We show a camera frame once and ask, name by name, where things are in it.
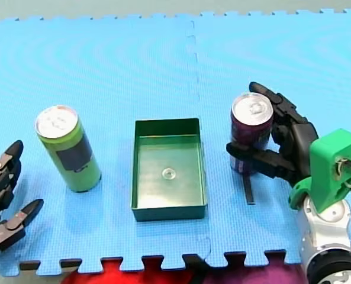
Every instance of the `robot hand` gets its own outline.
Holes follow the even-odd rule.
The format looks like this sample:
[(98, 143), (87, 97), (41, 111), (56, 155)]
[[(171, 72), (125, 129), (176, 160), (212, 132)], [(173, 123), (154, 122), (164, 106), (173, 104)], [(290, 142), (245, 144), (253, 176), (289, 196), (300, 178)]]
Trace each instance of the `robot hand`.
[[(0, 213), (11, 204), (21, 172), (20, 157), (23, 144), (20, 140), (13, 143), (0, 157)], [(42, 199), (36, 199), (10, 220), (0, 222), (0, 250), (5, 250), (25, 236), (26, 227), (43, 206)]]
[(266, 96), (274, 110), (271, 136), (280, 145), (279, 153), (271, 150), (257, 150), (236, 142), (228, 143), (228, 153), (239, 159), (250, 161), (254, 170), (270, 178), (285, 179), (294, 186), (310, 176), (310, 145), (318, 139), (312, 123), (300, 116), (296, 106), (280, 93), (251, 82), (251, 92)]

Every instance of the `aluminum can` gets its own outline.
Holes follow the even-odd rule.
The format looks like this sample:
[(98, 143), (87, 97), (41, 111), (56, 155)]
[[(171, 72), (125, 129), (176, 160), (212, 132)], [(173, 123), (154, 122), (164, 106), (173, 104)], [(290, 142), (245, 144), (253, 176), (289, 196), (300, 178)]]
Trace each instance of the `aluminum can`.
[(75, 192), (93, 188), (101, 171), (75, 110), (56, 105), (36, 119), (36, 132), (67, 186)]
[[(264, 150), (268, 144), (273, 108), (270, 100), (260, 93), (244, 93), (231, 107), (231, 141)], [(239, 173), (253, 173), (249, 162), (230, 157), (232, 169)]]

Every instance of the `purple fabric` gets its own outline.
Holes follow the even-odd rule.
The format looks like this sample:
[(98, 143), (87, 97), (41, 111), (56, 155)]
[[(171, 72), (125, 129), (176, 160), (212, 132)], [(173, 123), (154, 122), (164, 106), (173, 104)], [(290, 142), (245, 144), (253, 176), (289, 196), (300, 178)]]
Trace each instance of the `purple fabric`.
[(271, 257), (265, 267), (238, 267), (211, 272), (204, 284), (305, 284), (299, 265), (285, 265), (280, 257)]

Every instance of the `can lid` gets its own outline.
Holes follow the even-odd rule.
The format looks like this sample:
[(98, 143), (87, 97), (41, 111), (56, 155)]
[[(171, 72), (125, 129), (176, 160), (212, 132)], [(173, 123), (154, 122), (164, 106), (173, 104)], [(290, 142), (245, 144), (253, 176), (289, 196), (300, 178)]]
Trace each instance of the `can lid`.
[(76, 112), (65, 105), (43, 110), (36, 119), (36, 132), (45, 138), (60, 138), (69, 134), (78, 123)]
[(232, 105), (236, 120), (246, 125), (261, 125), (273, 115), (270, 100), (260, 93), (244, 93)]

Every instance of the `black label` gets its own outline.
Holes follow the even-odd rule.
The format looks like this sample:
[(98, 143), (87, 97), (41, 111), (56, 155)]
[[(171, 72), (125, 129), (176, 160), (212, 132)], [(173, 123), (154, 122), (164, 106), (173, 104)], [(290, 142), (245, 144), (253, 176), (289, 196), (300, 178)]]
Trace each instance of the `black label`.
[(91, 146), (86, 134), (82, 136), (77, 145), (67, 150), (57, 151), (57, 155), (65, 170), (81, 172), (86, 168), (86, 164), (90, 162), (92, 156)]

